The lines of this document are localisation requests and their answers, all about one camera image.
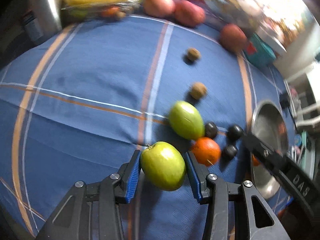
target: white stripe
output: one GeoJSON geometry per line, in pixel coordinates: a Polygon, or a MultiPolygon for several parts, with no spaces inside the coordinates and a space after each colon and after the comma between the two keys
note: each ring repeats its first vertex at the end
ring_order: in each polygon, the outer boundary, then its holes
{"type": "Polygon", "coordinates": [[[283,199],[281,199],[281,200],[279,201],[279,203],[277,204],[276,208],[277,208],[278,206],[280,206],[280,205],[285,201],[285,199],[286,199],[286,197],[284,197],[283,199]]]}
{"type": "Polygon", "coordinates": [[[38,218],[40,218],[41,220],[43,220],[44,222],[45,222],[45,220],[42,218],[42,217],[40,217],[37,213],[35,213],[31,208],[28,208],[24,203],[22,203],[19,199],[18,199],[18,197],[14,194],[14,192],[5,184],[5,183],[3,183],[3,181],[1,181],[2,182],[2,185],[3,186],[5,186],[6,187],[6,189],[16,198],[16,200],[18,200],[26,209],[28,209],[32,214],[34,214],[34,215],[36,215],[38,218]]]}
{"type": "Polygon", "coordinates": [[[223,127],[219,127],[219,126],[217,126],[217,128],[218,128],[219,130],[221,130],[221,131],[224,131],[224,132],[227,132],[227,131],[228,131],[228,129],[223,128],[223,127]]]}
{"type": "Polygon", "coordinates": [[[148,113],[146,112],[147,115],[151,115],[151,116],[157,116],[157,117],[160,117],[162,119],[168,119],[167,117],[163,116],[163,115],[160,115],[160,114],[153,114],[153,113],[148,113]]]}
{"type": "Polygon", "coordinates": [[[259,69],[259,68],[257,68],[256,67],[256,69],[258,69],[259,70],[259,72],[264,76],[264,78],[266,79],[266,80],[268,80],[269,81],[269,83],[271,84],[271,85],[273,85],[279,92],[281,92],[281,90],[276,86],[276,84],[274,84],[270,79],[268,79],[267,77],[266,77],[266,75],[265,74],[263,74],[262,72],[261,72],[261,70],[259,69]]]}
{"type": "MultiPolygon", "coordinates": [[[[35,97],[33,98],[33,102],[31,105],[31,109],[29,112],[29,116],[28,116],[28,121],[27,121],[27,125],[26,125],[26,130],[24,133],[24,138],[23,138],[23,145],[22,145],[22,174],[23,174],[23,183],[24,183],[24,188],[25,188],[25,192],[26,192],[26,196],[27,196],[27,201],[28,201],[28,206],[29,209],[31,209],[31,204],[29,201],[29,196],[28,196],[28,191],[27,191],[27,183],[26,183],[26,171],[25,171],[25,153],[26,153],[26,144],[27,144],[27,137],[28,137],[28,132],[29,132],[29,128],[30,128],[30,122],[31,122],[31,118],[32,118],[32,111],[35,108],[36,105],[36,101],[38,99],[39,96],[39,91],[41,86],[43,85],[43,82],[45,80],[45,78],[47,77],[50,69],[52,68],[52,66],[54,65],[54,63],[56,62],[56,60],[58,59],[58,57],[60,56],[60,54],[62,53],[62,51],[65,49],[65,47],[70,43],[70,41],[73,39],[73,37],[76,35],[76,33],[78,32],[78,30],[81,28],[83,24],[79,24],[72,32],[72,34],[69,36],[69,38],[63,43],[63,45],[61,46],[61,48],[58,50],[57,54],[53,57],[53,59],[51,60],[50,64],[48,65],[46,71],[44,72],[40,82],[39,82],[39,86],[37,88],[35,97]]],[[[32,219],[36,225],[36,229],[39,232],[37,223],[35,221],[35,218],[33,217],[33,214],[31,213],[32,219]]]]}
{"type": "Polygon", "coordinates": [[[252,77],[252,73],[251,73],[250,63],[244,55],[243,55],[243,58],[247,62],[247,66],[248,66],[248,70],[249,70],[249,74],[250,74],[250,79],[251,79],[251,84],[252,84],[252,89],[253,89],[253,94],[254,94],[254,105],[255,105],[255,107],[257,107],[257,95],[256,95],[256,89],[255,89],[254,83],[253,83],[253,77],[252,77]]]}
{"type": "MultiPolygon", "coordinates": [[[[156,97],[157,97],[158,90],[159,90],[160,79],[162,76],[164,62],[167,57],[170,38],[172,35],[173,28],[174,28],[173,25],[168,25],[168,28],[167,28],[165,35],[164,35],[164,40],[163,40],[158,64],[156,67],[156,73],[155,73],[155,76],[153,79],[153,84],[152,84],[152,88],[151,88],[151,92],[150,92],[150,98],[149,98],[149,103],[148,103],[148,113],[153,113],[153,111],[155,109],[156,97]]],[[[149,114],[147,116],[147,122],[146,122],[146,133],[145,133],[146,143],[149,143],[149,144],[151,143],[151,137],[152,137],[152,115],[149,114]]]]}
{"type": "Polygon", "coordinates": [[[197,35],[199,35],[199,36],[201,36],[201,37],[206,38],[206,39],[209,40],[209,41],[213,41],[214,43],[220,45],[219,42],[217,42],[217,41],[216,41],[215,39],[213,39],[213,38],[210,38],[210,37],[208,37],[208,36],[205,36],[205,35],[203,35],[203,34],[201,34],[201,33],[198,33],[198,32],[196,32],[196,31],[194,31],[194,30],[188,29],[188,28],[183,27],[183,26],[181,26],[181,25],[174,24],[174,23],[172,23],[172,22],[166,22],[166,21],[159,20],[159,19],[156,19],[156,18],[144,17],[144,16],[139,16],[139,15],[131,15],[130,17],[133,17],[133,18],[141,18],[141,19],[148,19],[148,20],[151,20],[151,21],[162,22],[162,23],[168,23],[169,25],[173,25],[173,26],[178,27],[178,28],[180,28],[180,29],[184,29],[184,30],[186,30],[186,31],[188,31],[188,32],[197,34],[197,35]]]}
{"type": "Polygon", "coordinates": [[[280,114],[282,116],[282,110],[281,110],[281,104],[280,104],[280,97],[279,97],[279,92],[278,92],[278,89],[277,89],[277,86],[276,86],[276,81],[275,81],[275,78],[273,77],[273,73],[272,73],[272,70],[271,70],[271,67],[269,67],[270,69],[270,72],[271,72],[271,76],[272,76],[272,80],[273,80],[273,83],[275,84],[275,87],[276,87],[276,91],[277,91],[277,96],[278,96],[278,101],[279,101],[279,110],[280,110],[280,114]]]}
{"type": "Polygon", "coordinates": [[[138,114],[142,114],[142,112],[140,112],[138,110],[127,108],[127,107],[124,107],[124,106],[118,106],[118,105],[114,105],[114,104],[109,104],[109,103],[104,103],[104,102],[100,102],[100,101],[87,99],[87,98],[76,97],[76,96],[68,95],[68,94],[65,94],[65,93],[62,93],[62,92],[58,92],[58,91],[54,91],[54,90],[50,90],[50,89],[45,89],[45,88],[41,88],[41,87],[25,85],[25,84],[20,84],[20,83],[14,83],[14,82],[3,83],[3,85],[15,85],[15,86],[21,86],[21,87],[31,87],[33,89],[37,89],[37,90],[41,90],[41,91],[47,91],[47,92],[51,92],[51,93],[54,93],[54,94],[59,94],[59,95],[62,95],[62,96],[76,98],[76,99],[79,99],[79,100],[84,100],[84,101],[97,103],[97,104],[101,104],[101,105],[105,105],[105,106],[113,106],[113,107],[117,107],[117,108],[122,108],[122,109],[125,109],[125,110],[128,110],[128,111],[132,111],[132,112],[136,112],[138,114]]]}
{"type": "MultiPolygon", "coordinates": [[[[25,85],[25,84],[15,83],[15,82],[9,82],[9,83],[3,82],[2,84],[3,85],[14,85],[14,86],[20,86],[20,87],[29,87],[29,88],[33,88],[33,89],[37,89],[37,90],[41,90],[41,91],[47,91],[47,92],[51,92],[51,93],[54,93],[54,94],[59,94],[59,95],[65,96],[65,97],[76,98],[76,99],[79,99],[79,100],[84,100],[84,101],[97,103],[97,104],[101,104],[101,105],[105,105],[105,106],[113,106],[113,107],[117,107],[117,108],[121,108],[121,109],[126,109],[128,111],[135,112],[135,113],[138,113],[138,114],[142,114],[142,112],[140,112],[138,110],[135,110],[135,109],[128,108],[128,107],[109,104],[109,103],[100,102],[100,101],[95,101],[95,100],[91,100],[91,99],[87,99],[87,98],[76,97],[76,96],[68,95],[68,94],[65,94],[65,93],[58,92],[58,91],[45,89],[45,88],[40,88],[40,87],[36,87],[36,86],[25,85]]],[[[160,114],[154,114],[154,113],[149,113],[149,112],[145,112],[145,114],[146,115],[151,115],[151,116],[157,116],[157,117],[162,118],[162,119],[168,119],[166,116],[163,116],[163,115],[160,115],[160,114]]],[[[226,128],[219,127],[219,126],[217,126],[217,128],[219,130],[225,131],[225,132],[228,130],[226,128]]]]}
{"type": "Polygon", "coordinates": [[[1,78],[1,81],[0,81],[0,86],[1,86],[2,83],[3,83],[3,80],[4,80],[4,78],[5,78],[5,75],[6,75],[7,72],[8,72],[8,69],[9,69],[11,63],[12,63],[12,62],[10,62],[10,63],[7,65],[7,68],[6,68],[6,70],[4,71],[4,74],[3,74],[2,78],[1,78]]]}
{"type": "Polygon", "coordinates": [[[277,205],[278,205],[278,201],[279,201],[279,197],[280,197],[280,192],[281,192],[281,186],[280,186],[280,188],[279,188],[279,194],[278,194],[277,202],[276,202],[276,205],[275,205],[275,207],[274,207],[273,212],[276,211],[276,207],[277,207],[277,205]]]}

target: blue tablecloth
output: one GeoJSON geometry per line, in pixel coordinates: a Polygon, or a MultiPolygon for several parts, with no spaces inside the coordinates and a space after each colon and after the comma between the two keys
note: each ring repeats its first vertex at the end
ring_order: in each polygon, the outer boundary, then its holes
{"type": "MultiPolygon", "coordinates": [[[[2,69],[1,204],[36,235],[74,182],[101,181],[146,143],[166,141],[185,152],[190,142],[165,116],[193,82],[208,88],[196,107],[219,127],[221,148],[227,127],[250,126],[260,101],[280,108],[285,86],[276,68],[258,70],[223,49],[218,35],[206,25],[190,30],[143,16],[93,21],[66,28],[2,69]],[[183,61],[189,47],[202,54],[195,65],[183,61]]],[[[292,145],[293,123],[289,113],[283,117],[292,145]]],[[[237,146],[233,160],[210,171],[239,183],[250,161],[240,141],[237,146]]],[[[269,204],[277,213],[286,200],[280,189],[269,204]]],[[[201,239],[206,209],[193,199],[188,179],[165,192],[141,178],[133,202],[121,206],[126,239],[201,239]]]]}

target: small orange fruit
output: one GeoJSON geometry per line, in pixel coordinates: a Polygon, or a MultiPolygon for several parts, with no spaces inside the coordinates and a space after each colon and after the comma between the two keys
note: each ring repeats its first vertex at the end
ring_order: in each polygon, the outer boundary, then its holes
{"type": "Polygon", "coordinates": [[[102,17],[111,17],[111,16],[115,15],[117,11],[119,11],[119,7],[116,7],[116,6],[108,7],[108,8],[101,11],[101,16],[102,17]]]}
{"type": "Polygon", "coordinates": [[[199,138],[191,147],[197,161],[206,166],[214,165],[221,157],[219,145],[208,137],[199,138]]]}
{"type": "Polygon", "coordinates": [[[252,155],[252,164],[253,166],[260,165],[260,161],[256,157],[254,157],[254,155],[252,155]]]}

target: apple stem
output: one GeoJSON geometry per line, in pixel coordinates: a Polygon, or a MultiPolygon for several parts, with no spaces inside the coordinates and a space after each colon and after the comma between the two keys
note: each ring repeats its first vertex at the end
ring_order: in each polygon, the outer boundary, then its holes
{"type": "Polygon", "coordinates": [[[211,162],[211,161],[209,161],[208,159],[207,159],[207,161],[208,161],[211,165],[213,165],[213,164],[212,164],[212,162],[211,162]]]}

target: red apple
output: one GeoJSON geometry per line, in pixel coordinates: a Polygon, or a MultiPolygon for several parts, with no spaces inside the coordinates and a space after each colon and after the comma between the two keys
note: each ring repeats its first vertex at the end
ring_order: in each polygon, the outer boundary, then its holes
{"type": "Polygon", "coordinates": [[[204,10],[186,0],[176,4],[175,19],[184,26],[196,27],[205,20],[204,10]]]}
{"type": "Polygon", "coordinates": [[[165,18],[174,12],[175,3],[173,0],[145,0],[143,8],[150,16],[165,18]]]}
{"type": "Polygon", "coordinates": [[[237,54],[244,49],[247,37],[237,25],[227,24],[220,32],[219,41],[226,50],[237,54]]]}

